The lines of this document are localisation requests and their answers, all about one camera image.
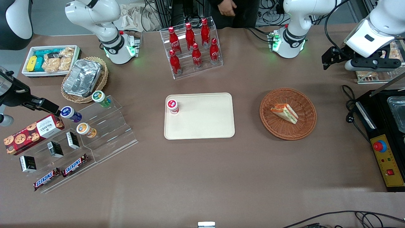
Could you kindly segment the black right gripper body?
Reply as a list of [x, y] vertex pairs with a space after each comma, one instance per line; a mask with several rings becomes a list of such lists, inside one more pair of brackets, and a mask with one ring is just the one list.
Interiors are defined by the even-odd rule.
[[8, 107], [24, 106], [32, 101], [30, 88], [13, 76], [13, 71], [1, 72], [0, 104]]

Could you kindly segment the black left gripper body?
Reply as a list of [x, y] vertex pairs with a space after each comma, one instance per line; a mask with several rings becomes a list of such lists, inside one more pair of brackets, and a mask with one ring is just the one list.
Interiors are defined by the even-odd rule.
[[339, 54], [340, 59], [344, 60], [352, 60], [352, 59], [358, 59], [358, 61], [372, 61], [372, 58], [383, 58], [383, 59], [389, 59], [389, 53], [391, 51], [391, 47], [389, 45], [385, 45], [376, 51], [374, 51], [371, 54], [366, 54], [366, 56], [363, 56], [360, 54], [359, 51], [355, 51], [352, 48], [350, 48], [348, 45], [345, 45], [344, 47], [340, 48], [340, 51], [336, 49], [336, 52]]

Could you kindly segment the person's bare hand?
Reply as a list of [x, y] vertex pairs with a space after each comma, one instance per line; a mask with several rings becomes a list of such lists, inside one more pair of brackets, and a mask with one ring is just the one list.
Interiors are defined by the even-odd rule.
[[219, 12], [223, 16], [234, 17], [235, 9], [237, 8], [236, 3], [233, 0], [223, 0], [220, 4], [217, 5]]

